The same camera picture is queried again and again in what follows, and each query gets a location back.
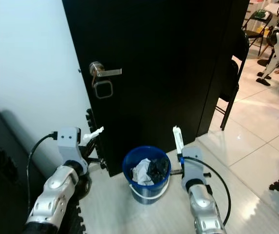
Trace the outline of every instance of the silver door handle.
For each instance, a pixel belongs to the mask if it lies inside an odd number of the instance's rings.
[[[92,62],[90,64],[90,74],[97,77],[116,76],[122,74],[122,68],[105,71],[104,66],[100,62]]]

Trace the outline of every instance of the door handle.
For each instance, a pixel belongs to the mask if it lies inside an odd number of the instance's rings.
[[[110,79],[101,80],[102,77],[110,77],[122,74],[122,68],[105,71],[104,65],[100,62],[92,62],[89,66],[90,74],[93,77],[92,88],[98,99],[110,98],[113,95],[113,86]]]
[[[104,66],[100,62],[92,62],[90,64],[90,74],[97,77],[117,76],[122,74],[122,68],[105,71]]]

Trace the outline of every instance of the blue plastic bucket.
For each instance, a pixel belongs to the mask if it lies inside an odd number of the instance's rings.
[[[148,158],[149,160],[163,158],[168,156],[162,150],[153,146],[141,146],[131,150],[123,160],[123,173],[125,178],[130,183],[130,188],[132,190],[133,197],[142,204],[152,204],[156,202],[161,195],[165,192],[169,182],[170,175],[170,161],[168,164],[168,170],[166,177],[154,185],[139,185],[130,178],[130,170],[137,166],[141,160]]]

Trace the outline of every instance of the white wall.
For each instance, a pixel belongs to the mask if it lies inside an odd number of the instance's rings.
[[[28,151],[64,126],[89,133],[78,68],[61,0],[0,0],[0,111]],[[61,163],[56,141],[34,159],[49,176]]]

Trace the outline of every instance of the bucket handle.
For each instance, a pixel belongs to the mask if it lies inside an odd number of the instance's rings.
[[[148,200],[153,200],[153,199],[157,199],[157,198],[159,198],[160,196],[162,196],[163,195],[163,193],[166,191],[166,189],[167,189],[167,187],[168,187],[168,184],[169,184],[169,177],[168,177],[168,179],[167,179],[167,183],[165,184],[165,186],[162,188],[162,190],[160,191],[160,193],[158,194],[158,195],[156,195],[156,196],[142,196],[141,194],[139,194],[134,188],[133,188],[133,186],[130,184],[130,188],[133,190],[133,192],[137,195],[137,196],[139,196],[139,197],[141,197],[141,198],[143,198],[143,199],[148,199]]]

